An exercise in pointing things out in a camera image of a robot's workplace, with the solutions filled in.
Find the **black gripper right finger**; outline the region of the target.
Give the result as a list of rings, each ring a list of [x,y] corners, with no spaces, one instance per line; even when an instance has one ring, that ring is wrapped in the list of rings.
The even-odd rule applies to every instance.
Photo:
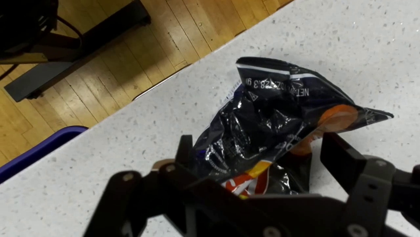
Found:
[[[391,162],[362,155],[336,133],[323,136],[320,161],[348,194],[344,224],[383,229],[387,211],[420,227],[420,166],[402,171]]]

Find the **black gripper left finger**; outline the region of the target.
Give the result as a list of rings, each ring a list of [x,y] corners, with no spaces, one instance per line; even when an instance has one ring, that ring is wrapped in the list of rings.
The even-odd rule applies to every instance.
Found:
[[[192,152],[192,137],[182,136],[175,159],[156,162],[146,177],[134,170],[113,174],[83,237],[140,237],[156,216],[164,216],[182,237],[198,237],[200,219],[186,195],[198,182],[185,167]]]

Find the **dark robot base stand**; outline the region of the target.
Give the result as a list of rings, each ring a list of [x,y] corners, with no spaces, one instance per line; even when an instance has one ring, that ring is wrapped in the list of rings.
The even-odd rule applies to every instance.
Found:
[[[0,59],[11,65],[1,78],[20,65],[35,63],[5,86],[14,101],[38,98],[125,32],[151,22],[143,4],[130,0],[81,33],[59,16],[58,8],[59,0],[0,0]]]

